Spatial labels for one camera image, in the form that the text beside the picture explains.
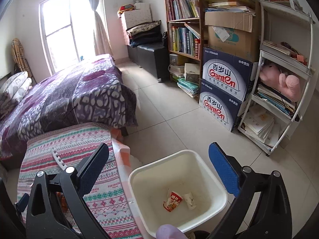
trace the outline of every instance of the purple object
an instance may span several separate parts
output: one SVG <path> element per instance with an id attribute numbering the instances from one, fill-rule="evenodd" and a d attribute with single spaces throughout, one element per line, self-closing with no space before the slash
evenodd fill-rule
<path id="1" fill-rule="evenodd" d="M 31 138 L 81 123 L 137 126 L 135 108 L 136 95 L 110 55 L 81 61 L 35 85 L 1 120 L 0 160 L 24 154 Z"/>
<path id="2" fill-rule="evenodd" d="M 187 239 L 187 237 L 172 225 L 162 225 L 156 231 L 156 239 Z"/>

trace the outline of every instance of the curtain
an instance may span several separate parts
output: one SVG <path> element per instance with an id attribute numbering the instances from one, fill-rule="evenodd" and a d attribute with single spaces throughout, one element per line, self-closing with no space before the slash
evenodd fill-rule
<path id="1" fill-rule="evenodd" d="M 96 56 L 102 55 L 102 54 L 113 55 L 102 19 L 100 15 L 96 12 L 96 8 L 98 7 L 99 0 L 89 0 L 89 1 L 95 16 L 95 29 L 93 32 L 95 55 Z"/>
<path id="2" fill-rule="evenodd" d="M 21 72 L 27 71 L 28 76 L 33 78 L 33 74 L 29 68 L 28 62 L 24 58 L 24 49 L 19 39 L 14 38 L 11 44 L 11 54 L 13 61 L 17 64 Z"/>

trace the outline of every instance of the pink stuffed toy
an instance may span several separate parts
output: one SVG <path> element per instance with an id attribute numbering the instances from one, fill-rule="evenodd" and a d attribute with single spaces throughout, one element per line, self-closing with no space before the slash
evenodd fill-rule
<path id="1" fill-rule="evenodd" d="M 280 73 L 275 63 L 270 63 L 263 66 L 259 73 L 261 81 L 281 92 L 293 102 L 297 102 L 301 98 L 300 81 L 297 76 L 286 76 L 284 73 Z"/>

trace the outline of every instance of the white shelf unit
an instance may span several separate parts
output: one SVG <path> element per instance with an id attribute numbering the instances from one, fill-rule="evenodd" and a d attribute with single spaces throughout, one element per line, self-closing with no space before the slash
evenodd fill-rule
<path id="1" fill-rule="evenodd" d="M 256 73 L 255 82 L 253 85 L 252 92 L 249 96 L 248 106 L 245 109 L 245 112 L 242 116 L 241 122 L 239 124 L 238 130 L 242 132 L 245 136 L 247 136 L 250 140 L 252 140 L 257 146 L 259 146 L 267 155 L 270 155 L 279 145 L 279 143 L 282 141 L 282 139 L 286 136 L 289 128 L 292 124 L 295 123 L 295 119 L 297 115 L 299 114 L 300 108 L 304 102 L 304 99 L 308 93 L 309 88 L 309 82 L 312 78 L 312 72 L 310 70 L 311 67 L 311 60 L 313 56 L 313 40 L 314 40 L 314 21 L 312 20 L 311 14 L 307 15 L 305 13 L 296 11 L 292 8 L 276 4 L 273 2 L 268 2 L 265 0 L 260 0 L 261 4 L 261 12 L 262 12 L 262 33 L 261 33 L 261 45 L 260 45 L 260 56 L 259 56 L 259 63 L 258 63 L 258 69 Z M 267 47 L 263 45 L 264 41 L 264 24 L 265 24 L 265 15 L 264 10 L 266 10 L 268 13 L 277 15 L 279 17 L 283 17 L 286 20 L 289 20 L 291 22 L 294 22 L 298 24 L 299 26 L 309 29 L 311 33 L 311 41 L 310 41 L 310 53 L 309 53 L 309 60 L 308 60 L 308 66 L 305 66 L 298 62 L 297 60 L 283 54 L 280 51 L 277 51 L 276 49 Z M 290 119 L 286 114 L 284 114 L 281 110 L 279 110 L 277 107 L 272 105 L 271 103 L 267 102 L 266 100 L 261 99 L 260 97 L 255 95 L 258 79 L 259 79 L 259 73 L 263 66 L 264 59 L 268 59 L 270 61 L 273 61 L 274 63 L 277 63 L 278 65 L 281 65 L 282 67 L 288 69 L 289 71 L 295 73 L 299 77 L 303 78 L 306 82 L 306 86 L 304 88 L 302 98 L 298 103 L 298 107 L 294 113 L 294 116 Z M 274 116 L 279 118 L 281 121 L 283 121 L 287 126 L 286 128 L 281 132 L 280 137 L 275 144 L 273 148 L 270 148 L 266 146 L 265 144 L 261 143 L 257 139 L 251 137 L 250 135 L 246 134 L 246 131 L 242 128 L 243 121 L 245 119 L 245 116 L 248 112 L 249 105 L 251 105 L 251 102 L 255 102 L 268 111 L 270 111 Z"/>

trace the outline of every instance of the white trash bin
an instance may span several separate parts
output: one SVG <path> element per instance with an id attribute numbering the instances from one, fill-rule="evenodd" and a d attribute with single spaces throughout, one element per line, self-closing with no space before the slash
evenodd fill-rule
<path id="1" fill-rule="evenodd" d="M 218 214 L 227 203 L 227 192 L 202 158 L 194 151 L 182 150 L 134 170 L 129 187 L 147 232 L 171 224 L 183 233 Z M 168 190 L 180 195 L 191 192 L 195 209 L 183 200 L 172 212 L 163 207 Z"/>

